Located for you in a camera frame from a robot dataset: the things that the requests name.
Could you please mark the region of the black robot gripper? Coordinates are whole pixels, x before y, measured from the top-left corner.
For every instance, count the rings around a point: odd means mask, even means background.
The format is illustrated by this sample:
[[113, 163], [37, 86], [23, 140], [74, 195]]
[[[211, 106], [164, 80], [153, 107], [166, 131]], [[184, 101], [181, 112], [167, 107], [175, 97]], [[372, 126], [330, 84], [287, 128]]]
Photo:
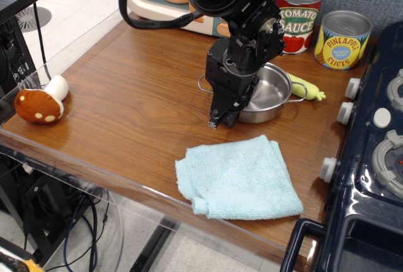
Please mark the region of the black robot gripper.
[[219, 125], [232, 128], [249, 104], [258, 69], [242, 70], [227, 54], [228, 38], [219, 38], [207, 54], [205, 78], [213, 88], [208, 125], [217, 129]]

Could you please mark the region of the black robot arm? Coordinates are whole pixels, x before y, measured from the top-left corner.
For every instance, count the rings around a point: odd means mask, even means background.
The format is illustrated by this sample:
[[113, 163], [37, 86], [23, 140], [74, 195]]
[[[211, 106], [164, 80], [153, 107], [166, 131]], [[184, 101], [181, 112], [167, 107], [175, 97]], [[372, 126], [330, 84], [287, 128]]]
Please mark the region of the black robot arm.
[[274, 0], [189, 0], [203, 16], [222, 18], [229, 37], [207, 54], [205, 79], [213, 89], [209, 126], [233, 127], [258, 84], [257, 73], [285, 47], [280, 9]]

